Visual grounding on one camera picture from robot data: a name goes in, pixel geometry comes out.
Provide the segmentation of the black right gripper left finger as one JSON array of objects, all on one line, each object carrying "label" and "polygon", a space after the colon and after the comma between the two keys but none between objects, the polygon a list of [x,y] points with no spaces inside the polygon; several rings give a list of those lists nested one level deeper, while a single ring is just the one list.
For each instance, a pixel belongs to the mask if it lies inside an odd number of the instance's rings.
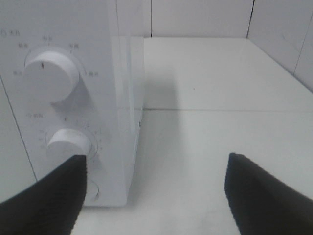
[{"label": "black right gripper left finger", "polygon": [[0,204],[2,235],[69,235],[87,193],[87,158],[74,155]]}]

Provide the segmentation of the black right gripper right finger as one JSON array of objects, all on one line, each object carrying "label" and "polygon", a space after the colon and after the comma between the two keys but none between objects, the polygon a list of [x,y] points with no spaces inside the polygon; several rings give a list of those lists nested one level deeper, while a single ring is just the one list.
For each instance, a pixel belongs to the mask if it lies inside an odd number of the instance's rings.
[{"label": "black right gripper right finger", "polygon": [[229,154],[224,191],[242,235],[313,233],[312,199],[242,154]]}]

